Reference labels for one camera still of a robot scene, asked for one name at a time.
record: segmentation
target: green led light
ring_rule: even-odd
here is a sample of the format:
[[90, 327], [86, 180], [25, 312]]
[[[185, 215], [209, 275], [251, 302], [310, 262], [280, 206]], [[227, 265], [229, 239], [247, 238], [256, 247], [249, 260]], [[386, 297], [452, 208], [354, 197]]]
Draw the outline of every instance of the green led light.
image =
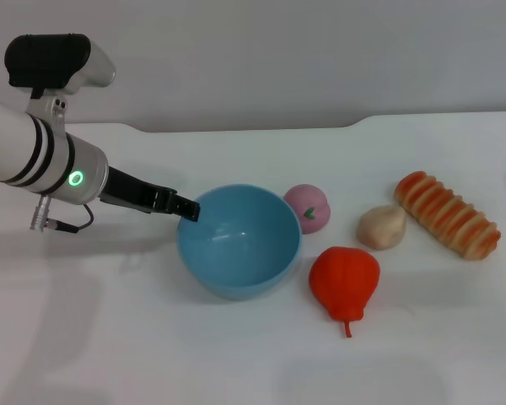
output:
[[84, 179], [83, 172], [76, 170], [71, 175], [69, 175], [69, 179], [68, 179], [69, 185], [76, 187], [83, 182], [83, 179]]

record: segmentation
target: toy food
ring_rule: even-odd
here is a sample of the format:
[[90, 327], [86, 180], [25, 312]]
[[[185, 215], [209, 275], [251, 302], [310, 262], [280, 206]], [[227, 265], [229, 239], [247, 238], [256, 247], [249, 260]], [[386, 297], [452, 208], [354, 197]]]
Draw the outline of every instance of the toy food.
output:
[[351, 338], [349, 322], [363, 318], [363, 308], [377, 288], [379, 276], [379, 263], [369, 253], [334, 246], [313, 263], [310, 287], [331, 318], [344, 324], [345, 334]]
[[376, 250], [394, 247], [405, 234], [406, 213], [401, 207], [385, 205], [362, 215], [356, 228], [360, 243]]
[[305, 235], [320, 230], [330, 219], [328, 200], [318, 187], [310, 184], [294, 186], [283, 199], [298, 215], [302, 233]]
[[412, 217], [465, 259], [481, 260], [497, 247], [497, 224], [432, 175], [423, 171], [408, 175], [397, 185], [395, 195]]

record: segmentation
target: white wall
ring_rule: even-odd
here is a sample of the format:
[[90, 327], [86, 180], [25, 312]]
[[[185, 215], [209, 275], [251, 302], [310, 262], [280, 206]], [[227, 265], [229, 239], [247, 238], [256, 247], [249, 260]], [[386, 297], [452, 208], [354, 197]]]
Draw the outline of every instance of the white wall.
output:
[[69, 121], [144, 130], [335, 127], [379, 113], [506, 110], [506, 0], [1, 0], [17, 35], [78, 32], [117, 66]]

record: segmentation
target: green leaf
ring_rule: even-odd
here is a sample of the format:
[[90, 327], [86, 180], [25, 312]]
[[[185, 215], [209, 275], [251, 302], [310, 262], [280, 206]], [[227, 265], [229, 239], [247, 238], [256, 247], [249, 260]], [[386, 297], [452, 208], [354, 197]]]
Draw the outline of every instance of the green leaf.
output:
[[315, 216], [313, 215], [313, 211], [315, 211], [315, 207], [309, 208], [307, 211], [305, 211], [304, 216], [307, 219], [315, 219]]

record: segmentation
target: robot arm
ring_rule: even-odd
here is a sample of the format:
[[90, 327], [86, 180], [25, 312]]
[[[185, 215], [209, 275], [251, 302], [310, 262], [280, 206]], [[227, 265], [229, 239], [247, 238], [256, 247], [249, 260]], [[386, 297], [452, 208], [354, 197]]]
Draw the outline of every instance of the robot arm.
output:
[[10, 84], [26, 88], [31, 98], [25, 113], [0, 105], [0, 181], [41, 195], [32, 229], [47, 225], [52, 198], [84, 205], [99, 197], [197, 221], [196, 202], [109, 167], [101, 149], [66, 133], [64, 95], [83, 85], [106, 86], [115, 76], [109, 58], [87, 37], [21, 36], [8, 47], [5, 62]]

